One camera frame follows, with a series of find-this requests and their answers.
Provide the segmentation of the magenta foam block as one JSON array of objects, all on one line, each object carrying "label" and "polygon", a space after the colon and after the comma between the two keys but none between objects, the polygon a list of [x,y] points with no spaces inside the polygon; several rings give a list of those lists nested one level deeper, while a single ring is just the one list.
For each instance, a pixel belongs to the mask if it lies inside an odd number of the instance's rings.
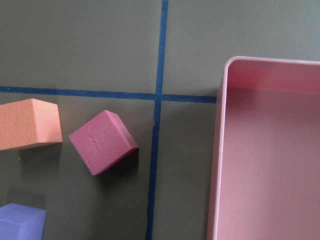
[{"label": "magenta foam block", "polygon": [[68,138],[93,176],[139,149],[120,117],[108,110],[100,112]]}]

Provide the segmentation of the pink plastic bin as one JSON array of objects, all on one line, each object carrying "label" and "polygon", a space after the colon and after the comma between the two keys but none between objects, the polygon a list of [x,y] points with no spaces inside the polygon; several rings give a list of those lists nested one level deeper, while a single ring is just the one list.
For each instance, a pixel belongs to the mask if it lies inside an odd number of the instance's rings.
[{"label": "pink plastic bin", "polygon": [[235,56],[215,110],[206,237],[320,237],[320,64]]}]

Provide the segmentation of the purple foam block right side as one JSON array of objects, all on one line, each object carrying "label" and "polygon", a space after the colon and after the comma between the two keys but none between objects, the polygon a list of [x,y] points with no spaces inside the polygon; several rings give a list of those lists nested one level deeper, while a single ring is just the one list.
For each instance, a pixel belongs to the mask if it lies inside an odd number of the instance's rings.
[{"label": "purple foam block right side", "polygon": [[0,208],[0,238],[2,240],[41,240],[46,211],[9,203]]}]

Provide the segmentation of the orange foam block right side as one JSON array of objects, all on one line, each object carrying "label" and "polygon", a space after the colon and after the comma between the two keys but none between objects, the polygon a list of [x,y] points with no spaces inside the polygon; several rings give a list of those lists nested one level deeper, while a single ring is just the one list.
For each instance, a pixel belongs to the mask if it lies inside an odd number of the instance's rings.
[{"label": "orange foam block right side", "polygon": [[35,98],[0,106],[0,149],[21,150],[63,141],[58,105]]}]

